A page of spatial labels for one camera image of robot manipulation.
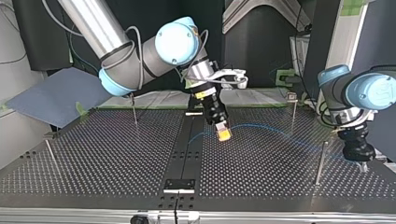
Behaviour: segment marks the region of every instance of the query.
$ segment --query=wall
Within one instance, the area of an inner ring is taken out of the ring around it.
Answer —
[[[0,6],[14,22],[8,9]],[[30,70],[19,33],[0,11],[0,104],[43,80],[43,73]],[[0,112],[0,169],[18,158],[24,151],[35,147],[50,126],[27,118],[12,110]]]

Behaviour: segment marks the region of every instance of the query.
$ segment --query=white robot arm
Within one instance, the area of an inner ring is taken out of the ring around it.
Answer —
[[[344,140],[344,158],[365,166],[375,158],[375,149],[366,141],[367,121],[374,113],[396,102],[396,72],[370,70],[353,76],[346,65],[324,70],[318,83],[338,136]]]
[[[219,83],[234,76],[239,88],[248,79],[242,70],[215,73],[210,65],[198,28],[190,17],[165,24],[158,33],[136,48],[103,0],[58,0],[102,62],[99,78],[105,89],[122,96],[139,90],[156,77],[180,67],[186,89],[201,101],[208,123],[215,124],[220,141],[231,138],[227,111],[219,98]]]

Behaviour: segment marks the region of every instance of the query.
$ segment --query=cable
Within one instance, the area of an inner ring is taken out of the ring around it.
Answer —
[[[9,62],[0,62],[0,64],[7,64],[7,63],[17,63],[19,61],[22,61],[22,59],[24,59],[26,57],[26,52],[23,54],[23,56],[21,56],[19,59],[14,60],[14,61],[9,61]]]
[[[137,35],[137,44],[139,47],[139,58],[140,58],[140,80],[139,80],[139,90],[142,89],[143,87],[143,82],[144,82],[144,71],[143,71],[143,46],[142,46],[142,38],[139,32],[139,29],[135,26],[130,26],[128,29],[125,30],[125,34],[128,33],[130,30],[134,30]]]
[[[95,66],[93,66],[91,63],[88,63],[87,61],[83,60],[83,59],[76,53],[76,51],[75,51],[75,49],[74,49],[74,47],[73,47],[73,36],[72,36],[72,34],[70,34],[70,36],[69,36],[69,41],[70,41],[70,49],[72,50],[72,53],[73,53],[80,61],[82,61],[83,63],[87,64],[89,67],[91,67],[91,68],[96,72],[96,74],[99,73],[99,72],[98,72],[98,69],[97,69]]]
[[[56,19],[56,17],[52,14],[49,5],[47,4],[47,0],[42,0],[42,3],[44,5],[44,8],[47,10],[47,12],[49,13],[49,15],[52,17],[52,19],[62,28],[64,28],[67,32],[69,32],[70,34],[73,35],[78,35],[78,36],[83,36],[82,34],[79,34],[77,32],[74,32],[72,30],[70,30],[69,28],[67,28],[65,25],[63,25],[60,21],[58,21],[58,19]]]
[[[300,10],[299,10],[299,12],[298,12],[297,20],[296,20],[296,25],[295,25],[295,27],[296,27],[296,33],[295,33],[295,35],[294,35],[294,50],[295,50],[295,53],[296,53],[297,68],[298,68],[298,71],[299,71],[299,73],[300,73],[299,77],[300,77],[301,81],[303,82],[304,89],[305,89],[306,94],[308,95],[309,99],[311,100],[312,105],[313,105],[314,107],[317,107],[317,105],[314,103],[314,100],[312,99],[311,95],[309,94],[308,88],[307,88],[306,85],[305,85],[305,81],[304,81],[304,79],[303,79],[303,72],[302,72],[302,70],[301,70],[301,68],[300,68],[300,60],[299,60],[299,58],[298,58],[298,51],[297,51],[297,35],[298,35],[298,29],[297,29],[297,27],[298,27],[298,22],[300,21],[300,17],[301,17],[301,12],[302,12],[302,11],[303,11],[303,6],[300,6]]]
[[[198,50],[198,53],[195,55],[194,59],[192,59],[190,65],[189,65],[189,68],[187,69],[186,74],[184,74],[184,75],[182,76],[182,79],[180,80],[180,82],[183,82],[183,79],[189,74],[189,72],[190,72],[190,70],[191,70],[191,68],[192,68],[192,65],[194,64],[195,61],[197,61],[197,58],[198,58],[199,54],[200,54],[201,51],[204,49],[204,47],[205,47],[205,45],[206,45],[206,42],[207,42],[207,39],[209,38],[209,31],[208,31],[208,30],[202,31],[201,34],[199,35],[200,39],[202,38],[202,35],[205,35],[204,43],[201,45],[201,47],[200,47],[200,49]]]
[[[9,4],[5,3],[5,2],[0,2],[0,6],[4,6],[4,7],[8,8],[9,10],[11,10],[13,13],[15,13],[14,8],[13,8],[12,6],[10,6]],[[9,22],[9,24],[11,24],[11,26],[14,27],[14,29],[15,29],[16,31],[19,32],[20,30],[18,29],[18,27],[17,27],[16,25],[14,25],[14,23],[12,22],[12,20],[7,16],[6,12],[4,12],[2,8],[0,8],[0,11],[1,11],[1,12],[3,13],[3,15],[6,17],[6,19],[7,19],[8,22]]]
[[[308,144],[308,143],[306,143],[306,142],[299,141],[299,140],[295,140],[295,139],[293,139],[289,134],[286,134],[286,133],[280,131],[279,129],[276,129],[276,128],[273,128],[273,127],[271,127],[271,126],[264,125],[264,124],[254,124],[254,123],[239,124],[239,125],[233,126],[233,127],[231,128],[231,130],[237,129],[237,128],[242,128],[242,127],[261,128],[261,129],[269,130],[269,131],[274,132],[274,133],[280,133],[280,134],[286,136],[287,138],[289,138],[289,139],[290,139],[293,143],[295,143],[296,145],[303,146],[303,147],[308,147],[308,149],[310,149],[311,151],[320,151],[320,150],[321,150],[321,147],[315,147],[315,146],[312,146],[311,144]],[[189,141],[189,144],[191,144],[191,143],[192,143],[195,139],[197,139],[199,136],[205,135],[205,134],[212,134],[212,133],[198,133],[197,135],[195,135],[195,136]],[[334,155],[334,156],[331,156],[331,157],[332,157],[333,159],[346,161],[346,160],[344,160],[344,158],[343,158],[342,156],[340,157],[340,156],[335,156],[335,155]]]

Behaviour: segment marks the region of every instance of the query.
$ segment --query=black panel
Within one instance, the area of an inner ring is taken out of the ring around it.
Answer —
[[[276,69],[292,68],[294,35],[293,25],[274,8],[256,7],[226,34],[225,63],[246,69],[250,88],[274,87]]]
[[[48,4],[61,21],[58,2],[48,0]],[[47,71],[71,66],[65,31],[52,20],[41,0],[13,0],[13,6],[32,70]]]
[[[326,68],[339,6],[340,0],[320,0],[316,3],[304,70],[306,88],[314,98],[319,93],[318,73]]]

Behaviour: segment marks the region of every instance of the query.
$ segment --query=black cable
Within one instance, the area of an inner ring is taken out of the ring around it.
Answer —
[[[369,71],[396,71],[396,64],[380,64],[370,68]]]
[[[7,64],[7,63],[17,63],[17,62],[19,62],[19,61],[22,61],[25,57],[26,57],[26,52],[23,54],[23,56],[21,56],[19,59],[16,59],[16,60],[14,60],[14,61],[9,61],[9,62],[2,62],[2,63],[0,63],[0,64]]]
[[[298,58],[298,51],[297,51],[297,35],[298,35],[298,29],[297,29],[297,27],[298,27],[298,22],[300,21],[300,17],[301,17],[301,12],[302,12],[302,11],[303,11],[303,5],[300,6],[300,10],[298,11],[297,22],[296,22],[296,25],[295,25],[295,27],[296,27],[296,33],[295,33],[295,35],[294,35],[294,50],[295,50],[295,53],[296,53],[297,68],[298,68],[298,71],[299,71],[299,73],[300,73],[300,75],[297,76],[297,77],[299,77],[299,78],[301,79],[301,81],[303,82],[303,86],[304,86],[305,92],[306,92],[307,96],[309,97],[309,99],[311,100],[312,105],[313,105],[314,107],[317,107],[317,105],[314,103],[314,100],[313,100],[312,97],[311,97],[311,94],[309,94],[308,88],[307,88],[306,85],[305,85],[305,81],[304,81],[304,79],[303,79],[303,72],[302,72],[302,70],[301,70],[301,68],[300,68],[300,60],[299,60],[299,58]]]

